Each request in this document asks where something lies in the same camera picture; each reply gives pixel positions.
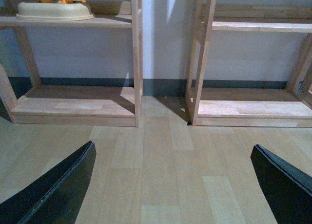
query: shelf board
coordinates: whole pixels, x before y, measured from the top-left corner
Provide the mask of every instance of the shelf board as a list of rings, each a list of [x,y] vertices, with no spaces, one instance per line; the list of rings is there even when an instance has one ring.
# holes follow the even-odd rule
[[[312,110],[285,89],[203,88],[198,120],[211,125],[308,127]]]
[[[196,24],[199,33],[205,30],[203,18]],[[213,30],[312,33],[312,20],[215,17]]]
[[[12,114],[26,123],[123,125],[121,119],[135,126],[134,103],[132,87],[43,85],[19,98]]]
[[[96,15],[93,19],[75,21],[19,20],[12,16],[1,16],[0,26],[132,28],[132,15]]]

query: wooden shelf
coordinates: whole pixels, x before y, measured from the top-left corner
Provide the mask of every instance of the wooden shelf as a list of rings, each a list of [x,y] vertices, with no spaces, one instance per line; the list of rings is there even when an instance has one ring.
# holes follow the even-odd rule
[[[312,127],[312,110],[285,89],[203,88],[196,124]]]
[[[13,28],[33,86],[17,100],[0,63],[0,98],[11,121],[138,127],[143,95],[142,0],[88,1],[97,17],[78,21],[18,20],[12,15],[21,1],[33,0],[4,0],[0,9],[5,14],[0,15],[0,30]],[[134,88],[42,85],[26,26],[131,28]]]
[[[196,23],[199,32],[205,30],[203,19]],[[312,20],[215,17],[212,30],[312,33]]]
[[[31,89],[12,110],[17,122],[135,126],[132,87],[50,86]]]
[[[132,28],[132,15],[96,15],[93,19],[76,21],[19,20],[16,17],[2,16],[0,26]]]

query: bottom shelf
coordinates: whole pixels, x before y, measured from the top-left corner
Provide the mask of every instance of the bottom shelf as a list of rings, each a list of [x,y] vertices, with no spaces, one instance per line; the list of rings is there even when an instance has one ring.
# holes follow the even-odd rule
[[[12,114],[20,123],[135,126],[134,89],[43,85],[19,98]]]
[[[312,127],[312,110],[284,89],[203,88],[195,125]]]

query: wooden post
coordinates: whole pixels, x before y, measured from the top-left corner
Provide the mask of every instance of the wooden post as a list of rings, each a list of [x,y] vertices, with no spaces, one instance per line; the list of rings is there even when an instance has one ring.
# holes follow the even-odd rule
[[[14,94],[9,78],[1,63],[0,63],[0,98],[2,99],[4,107],[9,114],[11,121],[15,123],[16,121],[14,116],[12,115],[12,110],[17,105],[17,98]]]
[[[290,92],[296,94],[298,92],[299,83],[303,81],[308,68],[312,62],[312,33],[308,33],[307,37],[304,39],[299,57],[296,64],[292,70],[291,77],[287,82],[286,89]]]
[[[198,31],[198,28],[196,28],[195,21],[198,19],[200,12],[201,12],[201,4],[202,0],[196,0],[195,5],[195,13],[194,13],[194,25],[193,25],[193,35],[192,35],[192,48],[191,48],[191,58],[189,63],[189,70],[187,73],[187,80],[186,80],[186,101],[188,106],[188,111],[191,117],[191,121],[193,121],[194,117],[194,102],[191,102],[190,98],[192,96],[192,81],[193,81],[193,73],[194,73],[194,65],[196,63],[196,51],[197,51],[197,39],[196,39],[196,33]]]
[[[16,14],[18,4],[16,0],[4,0],[4,5],[10,14]],[[19,43],[20,51],[24,56],[26,68],[28,70],[30,81],[34,88],[41,86],[40,75],[36,65],[33,51],[31,50],[30,42],[28,40],[27,31],[25,27],[13,27],[14,34]]]
[[[208,51],[210,46],[210,38],[212,34],[214,14],[215,14],[215,5],[216,0],[207,0],[206,4],[206,12],[204,19],[205,32],[203,32],[202,42],[200,42],[200,52],[199,52],[199,60],[198,60],[198,68],[197,68],[197,76],[196,76],[196,85],[195,85],[195,94],[193,99],[194,105],[194,115],[191,119],[193,126],[196,125],[198,109],[201,97],[201,91],[203,88],[205,70],[208,63]]]
[[[25,27],[13,27],[14,34],[19,42],[19,47],[24,56],[25,64],[29,73],[31,84],[34,88],[41,86],[41,79]]]
[[[139,126],[140,104],[143,92],[141,6],[142,2],[139,2],[139,0],[131,0],[136,127]]]

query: upper shelf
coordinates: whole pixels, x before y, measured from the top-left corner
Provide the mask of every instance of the upper shelf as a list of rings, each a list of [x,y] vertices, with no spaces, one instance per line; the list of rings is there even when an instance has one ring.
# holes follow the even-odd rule
[[[196,27],[203,31],[206,6]],[[312,32],[312,8],[288,6],[217,5],[213,30],[262,32]]]
[[[213,30],[311,33],[312,20],[215,17]]]
[[[132,15],[96,15],[93,19],[75,21],[19,20],[16,17],[0,17],[0,26],[131,28]]]
[[[36,0],[18,0],[20,2],[37,2]],[[88,1],[94,19],[77,21],[39,21],[19,20],[16,17],[0,16],[0,26],[57,26],[57,27],[97,27],[97,28],[131,28],[131,2],[128,1]]]

